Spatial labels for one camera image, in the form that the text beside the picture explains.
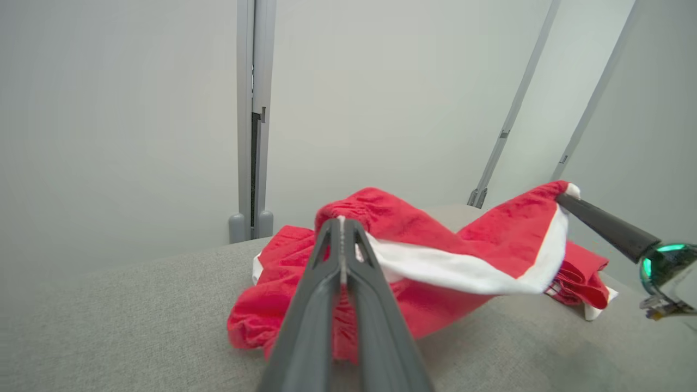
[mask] green light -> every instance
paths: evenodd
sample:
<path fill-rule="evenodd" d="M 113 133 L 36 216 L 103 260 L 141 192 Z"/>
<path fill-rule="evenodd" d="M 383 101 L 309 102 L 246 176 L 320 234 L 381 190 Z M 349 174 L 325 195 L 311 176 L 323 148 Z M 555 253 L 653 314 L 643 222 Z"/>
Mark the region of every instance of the green light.
<path fill-rule="evenodd" d="M 646 276 L 651 276 L 651 259 L 644 259 L 644 262 L 642 264 Z"/>
<path fill-rule="evenodd" d="M 680 250 L 685 247 L 685 244 L 683 243 L 676 243 L 674 245 L 666 245 L 658 248 L 657 250 L 659 252 L 670 252 L 671 250 Z"/>

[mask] white fabric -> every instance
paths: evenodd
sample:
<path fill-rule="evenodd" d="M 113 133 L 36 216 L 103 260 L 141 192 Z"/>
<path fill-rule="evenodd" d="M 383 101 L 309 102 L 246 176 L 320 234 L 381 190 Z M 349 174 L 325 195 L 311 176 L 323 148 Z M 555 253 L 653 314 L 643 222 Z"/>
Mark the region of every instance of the white fabric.
<path fill-rule="evenodd" d="M 254 283 L 255 286 L 256 283 L 259 282 L 259 277 L 263 272 L 263 266 L 259 261 L 259 256 L 261 256 L 261 252 L 258 255 L 254 256 L 254 260 L 252 260 L 252 283 Z"/>
<path fill-rule="evenodd" d="M 367 237 L 383 270 L 404 278 L 474 294 L 541 294 L 564 261 L 568 224 L 557 206 L 535 263 L 517 279 L 478 257 Z"/>

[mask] red garment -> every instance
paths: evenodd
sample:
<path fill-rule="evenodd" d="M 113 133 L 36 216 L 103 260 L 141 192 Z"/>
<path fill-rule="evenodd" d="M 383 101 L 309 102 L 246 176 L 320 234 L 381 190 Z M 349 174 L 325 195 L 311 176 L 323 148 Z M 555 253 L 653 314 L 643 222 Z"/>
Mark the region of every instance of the red garment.
<path fill-rule="evenodd" d="M 567 215 L 556 196 L 578 188 L 556 181 L 486 212 L 459 232 L 375 188 L 323 207 L 316 231 L 346 216 L 365 228 L 399 309 L 415 338 L 429 335 L 501 294 L 542 293 L 565 254 Z M 263 272 L 227 322 L 235 347 L 268 358 L 314 246 L 316 232 L 283 227 L 259 255 Z M 334 312 L 333 356 L 358 361 L 355 313 L 342 289 Z"/>
<path fill-rule="evenodd" d="M 608 264 L 605 257 L 568 241 L 566 257 L 554 283 L 547 294 L 566 305 L 581 302 L 593 308 L 605 309 L 608 305 L 608 288 L 600 280 L 598 271 Z"/>

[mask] gray table surface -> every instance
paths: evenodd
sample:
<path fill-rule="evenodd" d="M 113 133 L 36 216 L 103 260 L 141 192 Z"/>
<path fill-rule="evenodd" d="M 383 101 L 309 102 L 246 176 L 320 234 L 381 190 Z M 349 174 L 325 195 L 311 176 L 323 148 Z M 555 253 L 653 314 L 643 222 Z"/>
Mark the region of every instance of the gray table surface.
<path fill-rule="evenodd" d="M 452 229 L 473 213 L 431 212 Z M 254 390 L 263 356 L 230 347 L 225 325 L 266 242 L 93 273 L 37 294 L 40 306 L 9 320 L 2 390 Z M 507 296 L 421 339 L 436 390 L 697 390 L 695 332 L 646 320 L 641 295 L 604 279 L 620 295 L 593 322 L 547 296 Z M 335 365 L 334 391 L 359 383 L 355 366 Z"/>

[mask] vertical post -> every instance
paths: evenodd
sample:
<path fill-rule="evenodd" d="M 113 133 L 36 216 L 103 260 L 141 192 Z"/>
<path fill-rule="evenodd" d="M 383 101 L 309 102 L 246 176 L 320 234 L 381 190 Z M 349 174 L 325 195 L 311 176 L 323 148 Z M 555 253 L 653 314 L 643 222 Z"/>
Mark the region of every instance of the vertical post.
<path fill-rule="evenodd" d="M 528 65 L 525 69 L 525 73 L 523 74 L 523 79 L 521 80 L 520 85 L 518 85 L 518 91 L 516 91 L 516 95 L 513 98 L 511 108 L 508 111 L 506 120 L 503 122 L 503 127 L 501 127 L 501 133 L 499 134 L 499 137 L 496 140 L 496 144 L 494 144 L 493 146 L 493 151 L 491 152 L 491 156 L 489 156 L 487 166 L 484 168 L 482 178 L 480 179 L 480 182 L 477 184 L 477 189 L 480 191 L 478 192 L 475 200 L 473 200 L 471 204 L 468 203 L 471 206 L 482 208 L 484 198 L 487 195 L 486 189 L 489 185 L 489 180 L 491 179 L 493 170 L 496 167 L 496 163 L 498 163 L 498 159 L 501 157 L 501 152 L 503 151 L 503 147 L 505 146 L 506 141 L 508 140 L 508 135 L 510 134 L 511 129 L 513 129 L 513 124 L 516 122 L 518 112 L 520 112 L 521 105 L 523 104 L 523 99 L 525 98 L 525 94 L 528 91 L 528 87 L 530 86 L 530 81 L 533 79 L 533 75 L 535 74 L 537 62 L 539 61 L 539 58 L 542 56 L 544 44 L 547 42 L 549 31 L 551 30 L 552 24 L 554 23 L 554 17 L 557 15 L 559 3 L 560 0 L 552 0 L 552 4 L 549 5 L 547 16 L 544 18 L 544 22 L 542 23 L 542 28 L 540 29 L 539 37 L 537 38 L 537 42 L 535 43 L 535 48 L 533 48 L 533 53 L 530 54 L 530 59 L 528 60 Z"/>
<path fill-rule="evenodd" d="M 256 129 L 253 238 L 273 234 L 273 214 L 266 210 L 266 166 L 271 115 L 271 76 L 276 23 L 276 0 L 256 0 L 254 9 L 254 88 L 252 112 L 259 115 Z"/>
<path fill-rule="evenodd" d="M 588 105 L 585 106 L 585 110 L 583 111 L 583 114 L 579 119 L 579 123 L 576 125 L 576 129 L 574 130 L 574 133 L 572 133 L 571 135 L 569 144 L 567 144 L 566 149 L 564 149 L 564 153 L 562 153 L 562 156 L 559 159 L 559 163 L 557 163 L 557 167 L 554 169 L 554 173 L 552 173 L 551 181 L 556 181 L 561 178 L 562 172 L 564 171 L 564 168 L 566 168 L 566 165 L 569 162 L 571 155 L 574 153 L 576 146 L 579 145 L 579 140 L 581 140 L 583 131 L 585 131 L 585 129 L 588 127 L 590 118 L 593 116 L 593 112 L 595 112 L 595 108 L 596 106 L 598 106 L 598 101 L 600 101 L 600 97 L 602 97 L 603 92 L 605 91 L 605 87 L 608 85 L 608 81 L 610 80 L 610 76 L 612 75 L 613 69 L 615 69 L 615 64 L 617 63 L 617 58 L 620 55 L 620 51 L 623 47 L 625 47 L 625 43 L 627 42 L 629 29 L 631 28 L 631 25 L 635 20 L 636 3 L 637 2 L 635 1 L 634 4 L 631 6 L 631 10 L 629 11 L 629 15 L 627 16 L 627 21 L 625 22 L 624 27 L 622 27 L 620 36 L 617 38 L 617 43 L 615 44 L 615 47 L 612 49 L 612 53 L 610 53 L 608 63 L 607 65 L 605 65 L 603 73 L 600 74 L 598 84 L 595 85 L 595 89 L 593 90 L 592 94 L 590 94 Z"/>
<path fill-rule="evenodd" d="M 254 0 L 237 1 L 237 178 L 239 212 L 228 221 L 230 243 L 252 238 L 252 55 Z"/>

